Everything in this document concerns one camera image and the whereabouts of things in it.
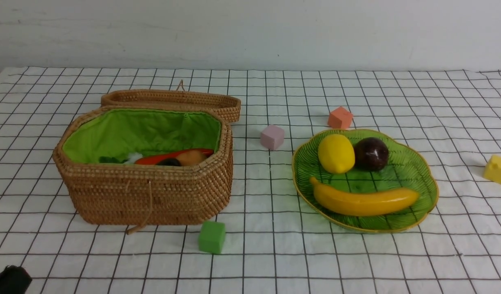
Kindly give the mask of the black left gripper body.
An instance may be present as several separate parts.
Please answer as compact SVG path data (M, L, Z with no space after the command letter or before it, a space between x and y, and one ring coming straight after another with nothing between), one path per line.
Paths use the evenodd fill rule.
M21 266L9 265L0 273L0 294L25 294L32 277Z

